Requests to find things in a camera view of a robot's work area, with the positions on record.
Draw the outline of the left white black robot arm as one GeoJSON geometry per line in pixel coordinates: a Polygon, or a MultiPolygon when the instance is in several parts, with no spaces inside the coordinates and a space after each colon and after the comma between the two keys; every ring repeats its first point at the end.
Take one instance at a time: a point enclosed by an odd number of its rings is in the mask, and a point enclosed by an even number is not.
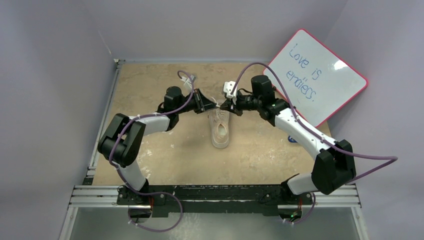
{"type": "Polygon", "coordinates": [[[184,96],[179,87],[171,86],[156,112],[135,117],[117,113],[100,138],[97,151],[116,169],[124,185],[131,189],[130,199],[142,205],[149,199],[148,180],[136,161],[143,137],[172,130],[182,113],[193,111],[201,114],[218,106],[198,88],[184,96]]]}

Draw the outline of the beige sneaker shoe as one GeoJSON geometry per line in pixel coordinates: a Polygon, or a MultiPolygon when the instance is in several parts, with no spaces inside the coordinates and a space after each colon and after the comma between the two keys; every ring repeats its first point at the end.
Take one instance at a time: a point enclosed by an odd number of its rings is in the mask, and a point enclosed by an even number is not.
{"type": "Polygon", "coordinates": [[[224,149],[229,145],[229,120],[230,113],[219,108],[208,113],[208,120],[211,131],[212,145],[217,149],[224,149]]]}

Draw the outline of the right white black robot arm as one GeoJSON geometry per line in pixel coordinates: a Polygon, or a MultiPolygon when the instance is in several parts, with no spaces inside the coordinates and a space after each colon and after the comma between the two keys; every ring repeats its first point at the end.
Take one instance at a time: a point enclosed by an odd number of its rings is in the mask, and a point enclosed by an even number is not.
{"type": "Polygon", "coordinates": [[[329,195],[356,177],[354,158],[350,155],[353,148],[348,141],[336,141],[292,111],[286,100],[275,96],[266,75],[254,76],[251,86],[250,94],[242,94],[234,81],[225,82],[222,93],[226,100],[220,109],[237,116],[244,111],[258,111],[263,120],[292,136],[314,160],[310,173],[296,174],[281,183],[280,196],[284,202],[292,204],[309,192],[329,195]]]}

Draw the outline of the white shoelace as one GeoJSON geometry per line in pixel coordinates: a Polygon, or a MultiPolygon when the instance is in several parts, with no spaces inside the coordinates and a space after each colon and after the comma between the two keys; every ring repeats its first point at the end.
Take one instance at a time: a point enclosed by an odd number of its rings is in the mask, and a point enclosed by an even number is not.
{"type": "Polygon", "coordinates": [[[220,110],[219,108],[214,109],[209,115],[209,123],[211,129],[220,134],[228,132],[230,114],[227,111],[220,110]]]}

